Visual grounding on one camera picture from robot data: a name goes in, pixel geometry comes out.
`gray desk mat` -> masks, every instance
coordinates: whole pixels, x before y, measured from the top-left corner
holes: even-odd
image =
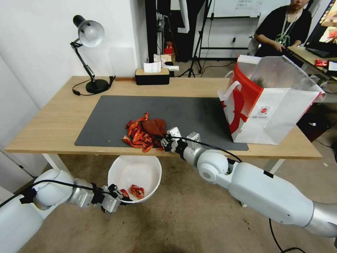
[[[129,147],[122,141],[127,135],[125,125],[145,112],[149,112],[149,119],[164,119],[166,129],[178,127],[183,137],[197,132],[207,144],[248,150],[247,144],[232,141],[219,99],[203,97],[101,96],[75,145]]]

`wooden table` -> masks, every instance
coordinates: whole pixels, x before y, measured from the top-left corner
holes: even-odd
[[[290,46],[288,47],[288,49],[292,53],[293,56],[295,56],[297,59],[305,63],[306,66],[309,66],[315,72],[318,72],[319,74],[321,74],[326,80],[331,79],[337,82],[337,76],[328,75],[326,73],[326,69],[315,66],[316,59],[337,61],[337,58],[320,58],[319,56],[306,50],[305,47]]]
[[[171,78],[169,85],[160,86],[137,86],[134,81],[114,81],[111,88],[102,94],[74,95],[73,85],[86,79],[87,77],[72,77],[7,146],[6,151],[42,153],[53,168],[66,171],[68,170],[58,154],[173,156],[176,154],[155,149],[143,153],[141,149],[132,147],[84,147],[75,146],[74,143],[101,95],[217,97],[217,90],[226,89],[229,80],[224,78]],[[84,87],[85,85],[80,85],[78,90],[86,93]],[[231,152],[241,158],[271,158],[268,170],[272,173],[277,170],[284,159],[321,158],[319,152],[297,126],[279,145],[248,144],[248,147],[248,151]]]

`plastic bowl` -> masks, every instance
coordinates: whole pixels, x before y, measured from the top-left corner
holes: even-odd
[[[140,203],[150,198],[157,190],[160,179],[161,164],[155,156],[119,156],[108,173],[108,185],[115,184],[120,190],[125,189],[133,200],[131,203]],[[144,188],[144,198],[138,199],[131,194],[129,187],[132,184]]]

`tissue box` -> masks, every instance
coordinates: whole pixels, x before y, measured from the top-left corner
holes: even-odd
[[[161,69],[158,73],[145,73],[143,69],[136,69],[137,85],[165,85],[170,83],[169,69]]]

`person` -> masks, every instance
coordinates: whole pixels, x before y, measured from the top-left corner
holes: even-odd
[[[309,0],[291,0],[290,5],[273,10],[256,30],[254,38],[261,43],[255,56],[281,56],[288,46],[306,40],[311,14],[303,7]]]

